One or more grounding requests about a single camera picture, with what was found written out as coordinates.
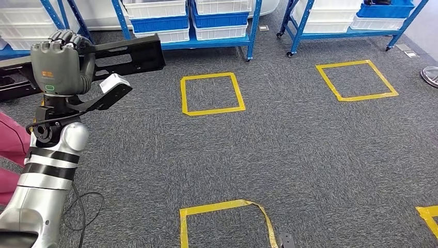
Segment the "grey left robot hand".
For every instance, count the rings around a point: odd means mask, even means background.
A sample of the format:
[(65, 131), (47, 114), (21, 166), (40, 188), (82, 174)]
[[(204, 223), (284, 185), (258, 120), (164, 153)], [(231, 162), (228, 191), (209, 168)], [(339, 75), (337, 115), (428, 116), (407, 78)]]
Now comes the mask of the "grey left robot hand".
[(33, 44), (30, 58), (34, 78), (46, 95), (83, 95), (91, 88), (95, 54), (86, 53), (80, 64), (79, 52), (92, 48), (86, 37), (69, 29), (52, 33), (47, 40)]

